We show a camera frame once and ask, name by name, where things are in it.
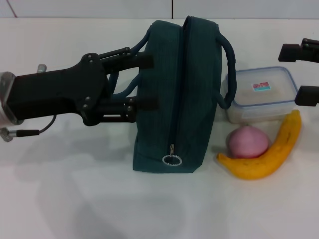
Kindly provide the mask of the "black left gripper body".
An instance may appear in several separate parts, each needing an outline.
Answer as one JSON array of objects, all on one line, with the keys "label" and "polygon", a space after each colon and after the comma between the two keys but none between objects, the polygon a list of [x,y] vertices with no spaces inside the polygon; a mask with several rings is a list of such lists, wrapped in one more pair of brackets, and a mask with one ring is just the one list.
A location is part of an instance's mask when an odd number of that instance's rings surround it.
[{"label": "black left gripper body", "polygon": [[68,69],[17,76],[6,104],[18,120],[73,113],[85,125],[97,125],[103,116],[94,108],[105,90],[100,57],[88,53]]}]

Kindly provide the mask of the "clear blue-rimmed plastic food container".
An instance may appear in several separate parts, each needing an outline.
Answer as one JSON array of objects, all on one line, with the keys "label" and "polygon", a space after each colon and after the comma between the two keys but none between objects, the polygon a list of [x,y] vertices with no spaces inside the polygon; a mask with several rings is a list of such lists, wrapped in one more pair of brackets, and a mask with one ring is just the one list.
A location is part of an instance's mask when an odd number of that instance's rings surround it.
[{"label": "clear blue-rimmed plastic food container", "polygon": [[282,66],[236,71],[237,91],[226,110],[231,123],[278,120],[295,108],[297,86]]}]

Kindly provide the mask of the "dark teal fabric bag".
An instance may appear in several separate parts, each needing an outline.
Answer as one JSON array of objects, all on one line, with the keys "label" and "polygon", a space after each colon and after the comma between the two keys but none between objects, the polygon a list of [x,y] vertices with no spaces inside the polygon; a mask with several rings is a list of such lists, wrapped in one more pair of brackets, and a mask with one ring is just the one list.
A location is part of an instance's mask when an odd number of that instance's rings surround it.
[{"label": "dark teal fabric bag", "polygon": [[132,48],[151,54],[120,93],[155,97],[159,108],[138,111],[133,169],[192,173],[203,163],[217,107],[228,109],[237,90],[235,54],[212,21],[188,16],[183,25],[157,20]]}]

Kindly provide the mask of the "yellow banana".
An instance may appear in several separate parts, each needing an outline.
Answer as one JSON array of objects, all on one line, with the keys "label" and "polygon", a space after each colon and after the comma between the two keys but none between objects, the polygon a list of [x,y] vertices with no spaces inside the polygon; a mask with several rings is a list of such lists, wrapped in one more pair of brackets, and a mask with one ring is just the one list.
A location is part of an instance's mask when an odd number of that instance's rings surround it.
[{"label": "yellow banana", "polygon": [[263,155],[252,159],[233,159],[223,153],[217,161],[233,176],[244,180],[258,180],[276,172],[292,152],[302,129],[300,111],[292,110],[283,119],[277,137]]}]

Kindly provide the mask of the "pink peach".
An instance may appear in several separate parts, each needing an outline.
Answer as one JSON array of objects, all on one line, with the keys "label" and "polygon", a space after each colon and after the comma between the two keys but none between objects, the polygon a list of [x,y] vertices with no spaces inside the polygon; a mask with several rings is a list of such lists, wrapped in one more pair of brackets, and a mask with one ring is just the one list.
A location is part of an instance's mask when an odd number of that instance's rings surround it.
[{"label": "pink peach", "polygon": [[256,158],[269,148],[269,138],[260,129],[245,125],[232,131],[226,141],[228,150],[234,158]]}]

